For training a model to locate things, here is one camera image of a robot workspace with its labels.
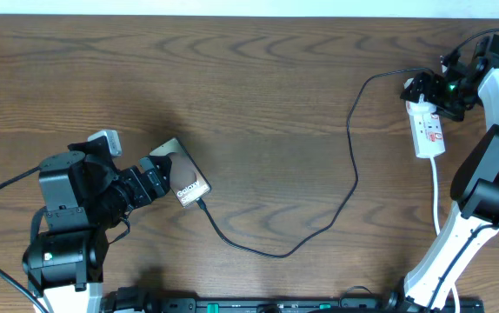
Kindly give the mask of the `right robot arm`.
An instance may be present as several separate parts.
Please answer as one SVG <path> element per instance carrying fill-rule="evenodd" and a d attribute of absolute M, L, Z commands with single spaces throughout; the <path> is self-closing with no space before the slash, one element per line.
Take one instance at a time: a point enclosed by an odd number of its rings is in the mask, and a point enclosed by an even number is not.
<path fill-rule="evenodd" d="M 487 131 L 457 170 L 449 217 L 422 261 L 400 282 L 387 309 L 440 312 L 457 278 L 476 252 L 499 232 L 499 29 L 471 37 L 476 48 L 469 63 L 455 47 L 441 58 L 442 74 L 410 78 L 405 101 L 416 146 L 438 145 L 442 133 L 432 123 L 446 117 L 461 122 L 466 111 L 483 107 Z"/>

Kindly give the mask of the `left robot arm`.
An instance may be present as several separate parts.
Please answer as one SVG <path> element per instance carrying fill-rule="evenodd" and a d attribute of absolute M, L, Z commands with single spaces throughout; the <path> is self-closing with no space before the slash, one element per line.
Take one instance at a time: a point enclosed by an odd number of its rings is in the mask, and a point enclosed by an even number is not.
<path fill-rule="evenodd" d="M 170 190 L 172 162 L 146 156 L 119 170 L 105 150 L 71 150 L 41 163 L 48 231 L 23 254 L 28 289 L 49 312 L 98 312 L 103 298 L 107 230 Z"/>

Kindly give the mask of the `white power strip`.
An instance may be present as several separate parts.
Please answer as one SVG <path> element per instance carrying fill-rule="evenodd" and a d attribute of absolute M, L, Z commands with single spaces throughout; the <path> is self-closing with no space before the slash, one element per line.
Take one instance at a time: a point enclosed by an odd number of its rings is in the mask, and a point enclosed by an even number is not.
<path fill-rule="evenodd" d="M 441 120 L 436 113 L 409 115 L 409 121 L 416 157 L 434 159 L 445 152 Z"/>

